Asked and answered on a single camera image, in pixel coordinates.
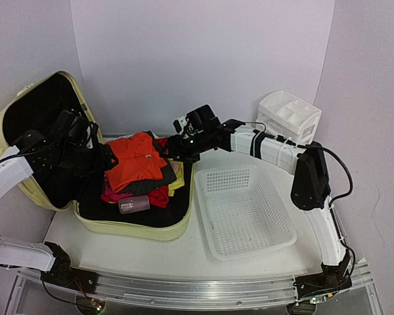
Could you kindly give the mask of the orange garment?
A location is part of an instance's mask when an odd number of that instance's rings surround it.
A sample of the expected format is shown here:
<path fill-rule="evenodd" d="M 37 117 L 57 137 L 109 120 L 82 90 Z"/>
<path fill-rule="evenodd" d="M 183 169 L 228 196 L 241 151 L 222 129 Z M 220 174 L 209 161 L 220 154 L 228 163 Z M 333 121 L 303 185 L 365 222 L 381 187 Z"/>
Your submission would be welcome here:
<path fill-rule="evenodd" d="M 162 168 L 168 162 L 160 156 L 153 140 L 148 133 L 141 132 L 107 142 L 118 158 L 118 164 L 106 172 L 107 181 L 115 193 L 132 182 L 163 179 Z"/>

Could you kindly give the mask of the black garment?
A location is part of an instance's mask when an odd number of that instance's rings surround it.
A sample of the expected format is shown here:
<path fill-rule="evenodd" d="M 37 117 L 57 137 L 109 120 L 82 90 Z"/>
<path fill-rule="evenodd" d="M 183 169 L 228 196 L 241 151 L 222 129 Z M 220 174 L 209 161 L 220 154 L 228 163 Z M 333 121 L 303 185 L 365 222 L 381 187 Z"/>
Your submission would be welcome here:
<path fill-rule="evenodd" d="M 129 183 L 120 193 L 132 194 L 133 196 L 141 196 L 149 192 L 159 189 L 162 186 L 167 186 L 177 180 L 177 176 L 169 162 L 169 160 L 162 156 L 162 159 L 167 163 L 166 166 L 160 170 L 162 172 L 162 179 L 144 179 Z"/>

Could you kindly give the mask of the pale green hard-shell suitcase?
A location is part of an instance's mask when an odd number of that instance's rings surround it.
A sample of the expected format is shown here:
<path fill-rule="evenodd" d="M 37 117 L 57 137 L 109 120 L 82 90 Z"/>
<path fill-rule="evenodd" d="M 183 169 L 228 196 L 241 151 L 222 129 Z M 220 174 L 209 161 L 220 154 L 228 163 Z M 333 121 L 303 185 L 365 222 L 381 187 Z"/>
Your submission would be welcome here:
<path fill-rule="evenodd" d="M 0 157 L 10 146 L 27 153 L 33 175 L 18 186 L 35 204 L 54 211 L 73 209 L 90 231 L 170 241 L 185 233 L 191 214 L 194 166 L 184 164 L 185 185 L 167 207 L 122 215 L 118 205 L 100 198 L 102 170 L 92 172 L 86 148 L 62 132 L 73 114 L 95 122 L 72 75 L 59 71 L 28 85 L 0 111 Z"/>

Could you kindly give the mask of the magenta garment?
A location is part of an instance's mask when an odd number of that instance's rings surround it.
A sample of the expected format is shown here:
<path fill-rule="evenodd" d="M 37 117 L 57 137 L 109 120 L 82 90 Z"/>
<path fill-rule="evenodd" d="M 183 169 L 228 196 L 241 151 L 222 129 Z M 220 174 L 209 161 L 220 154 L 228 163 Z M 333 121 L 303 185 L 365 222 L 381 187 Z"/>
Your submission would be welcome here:
<path fill-rule="evenodd" d="M 104 188 L 100 195 L 101 200 L 106 203 L 117 203 L 119 200 L 130 197 L 133 197 L 133 194 L 115 193 L 107 182 L 105 182 Z"/>

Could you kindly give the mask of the white perforated plastic basket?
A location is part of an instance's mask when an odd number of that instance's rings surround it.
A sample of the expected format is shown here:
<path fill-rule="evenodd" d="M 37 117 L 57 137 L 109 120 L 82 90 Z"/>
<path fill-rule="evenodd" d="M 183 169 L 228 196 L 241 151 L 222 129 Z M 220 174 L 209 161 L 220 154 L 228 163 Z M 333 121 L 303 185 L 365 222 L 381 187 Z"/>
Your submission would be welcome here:
<path fill-rule="evenodd" d="M 194 176 L 211 254 L 246 259 L 293 245 L 297 234 L 267 172 L 255 165 L 212 168 Z"/>

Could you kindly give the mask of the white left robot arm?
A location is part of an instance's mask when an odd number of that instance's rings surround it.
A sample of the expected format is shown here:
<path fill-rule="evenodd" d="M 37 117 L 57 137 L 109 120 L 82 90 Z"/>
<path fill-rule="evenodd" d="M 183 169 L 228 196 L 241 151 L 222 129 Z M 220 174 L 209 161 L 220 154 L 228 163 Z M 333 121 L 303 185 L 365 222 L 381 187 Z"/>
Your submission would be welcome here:
<path fill-rule="evenodd" d="M 0 199 L 0 235 L 37 243 L 43 240 L 56 211 L 36 205 L 18 187 Z M 15 270 L 0 267 L 0 285 L 14 278 Z"/>

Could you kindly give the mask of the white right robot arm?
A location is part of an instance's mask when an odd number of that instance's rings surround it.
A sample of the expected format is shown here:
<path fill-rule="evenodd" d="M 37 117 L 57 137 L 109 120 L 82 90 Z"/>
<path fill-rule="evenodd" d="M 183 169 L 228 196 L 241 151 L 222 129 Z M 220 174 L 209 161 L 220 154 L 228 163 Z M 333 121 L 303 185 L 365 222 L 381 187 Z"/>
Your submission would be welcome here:
<path fill-rule="evenodd" d="M 174 123 L 176 135 L 168 137 L 162 155 L 179 161 L 196 162 L 208 150 L 246 154 L 270 163 L 293 177 L 290 199 L 304 211 L 318 241 L 322 256 L 321 273 L 300 276 L 298 287 L 318 291 L 338 291 L 349 285 L 355 267 L 355 252 L 345 242 L 334 213 L 336 200 L 346 193 L 332 196 L 325 155 L 332 156 L 343 168 L 348 179 L 352 176 L 344 162 L 331 150 L 317 142 L 296 144 L 289 138 L 272 135 L 253 128 L 252 123 L 230 119 L 224 123 L 190 121 Z"/>

